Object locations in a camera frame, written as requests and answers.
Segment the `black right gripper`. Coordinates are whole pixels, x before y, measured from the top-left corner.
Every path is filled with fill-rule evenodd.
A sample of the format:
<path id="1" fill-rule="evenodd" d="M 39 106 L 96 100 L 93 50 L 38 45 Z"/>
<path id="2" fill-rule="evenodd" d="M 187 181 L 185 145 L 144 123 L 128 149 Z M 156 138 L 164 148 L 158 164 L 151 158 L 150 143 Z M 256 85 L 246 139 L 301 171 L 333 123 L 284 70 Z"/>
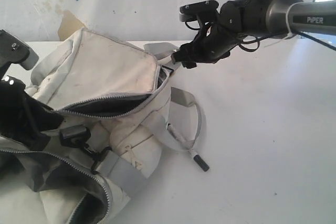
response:
<path id="1" fill-rule="evenodd" d="M 204 26 L 194 39 L 179 47 L 171 55 L 173 63 L 181 63 L 186 69 L 197 67 L 199 63 L 216 63 L 230 55 L 231 37 L 222 26 L 212 24 Z"/>

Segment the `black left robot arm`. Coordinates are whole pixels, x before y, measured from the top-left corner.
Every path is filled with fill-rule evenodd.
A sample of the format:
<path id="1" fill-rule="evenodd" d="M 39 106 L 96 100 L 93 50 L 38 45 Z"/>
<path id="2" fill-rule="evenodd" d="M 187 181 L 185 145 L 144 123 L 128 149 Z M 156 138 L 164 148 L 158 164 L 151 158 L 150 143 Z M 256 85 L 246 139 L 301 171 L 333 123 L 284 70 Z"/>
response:
<path id="1" fill-rule="evenodd" d="M 1 136 L 42 151 L 50 141 L 45 131 L 57 129 L 63 116 L 25 92 L 25 84 L 14 77 L 1 80 Z"/>

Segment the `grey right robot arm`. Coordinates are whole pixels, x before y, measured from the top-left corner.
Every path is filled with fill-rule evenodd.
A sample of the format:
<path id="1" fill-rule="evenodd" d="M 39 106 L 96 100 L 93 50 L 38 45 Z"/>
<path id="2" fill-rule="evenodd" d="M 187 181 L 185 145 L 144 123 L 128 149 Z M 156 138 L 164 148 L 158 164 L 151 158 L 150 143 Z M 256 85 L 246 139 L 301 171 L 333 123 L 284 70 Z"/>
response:
<path id="1" fill-rule="evenodd" d="M 289 39 L 308 33 L 335 35 L 335 2 L 305 3 L 303 0 L 236 0 L 222 6 L 208 0 L 180 7 L 180 20 L 198 22 L 194 39 L 172 54 L 173 63 L 195 68 L 230 56 L 235 47 L 247 51 L 268 38 Z"/>

